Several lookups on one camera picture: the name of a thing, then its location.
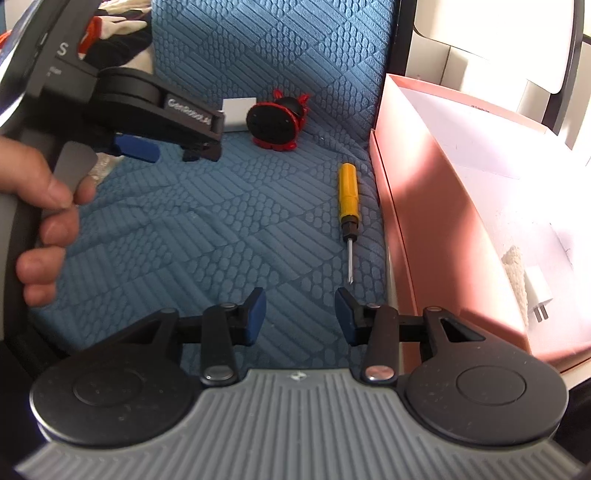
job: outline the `blue patterned cover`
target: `blue patterned cover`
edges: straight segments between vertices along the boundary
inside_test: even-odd
[[[257,344],[239,365],[352,367],[333,309],[346,281],[337,172],[358,169],[357,299],[385,300],[382,218],[368,135],[394,0],[154,0],[158,74],[221,107],[223,98],[312,94],[298,148],[275,153],[226,134],[218,163],[181,162],[162,145],[154,165],[126,159],[81,209],[59,297],[38,321],[59,346],[89,346],[154,310],[199,314],[267,292]],[[195,369],[196,347],[184,367]]]

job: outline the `human hand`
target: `human hand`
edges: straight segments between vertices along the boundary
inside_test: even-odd
[[[72,195],[52,175],[41,153],[0,137],[0,192],[15,194],[36,207],[59,210],[41,223],[43,247],[24,252],[17,260],[17,276],[25,285],[27,304],[39,307],[51,303],[56,296],[56,279],[66,256],[65,247],[78,236],[76,205],[92,201],[96,193],[94,181],[86,177]]]

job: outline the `beige fabric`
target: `beige fabric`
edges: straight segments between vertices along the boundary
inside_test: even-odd
[[[525,292],[525,269],[521,258],[521,250],[513,245],[501,259],[505,272],[511,283],[511,288],[515,293],[519,312],[523,318],[523,323],[528,326],[527,319],[527,293]]]

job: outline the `red toy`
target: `red toy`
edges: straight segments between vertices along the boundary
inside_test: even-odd
[[[310,95],[298,98],[285,97],[280,90],[273,90],[273,102],[259,102],[246,116],[246,126],[253,142],[261,148],[278,152],[289,151],[297,146],[296,139],[306,123],[310,110],[306,102]]]

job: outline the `orange fabric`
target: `orange fabric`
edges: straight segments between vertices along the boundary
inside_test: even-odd
[[[92,46],[92,44],[98,39],[100,39],[100,31],[102,29],[102,25],[103,20],[101,19],[101,17],[92,17],[92,20],[90,20],[90,23],[88,24],[88,27],[86,29],[86,35],[84,35],[84,38],[78,46],[78,53],[88,52],[88,49]],[[12,30],[8,30],[7,32],[4,32],[0,35],[0,48],[4,46],[11,32]]]

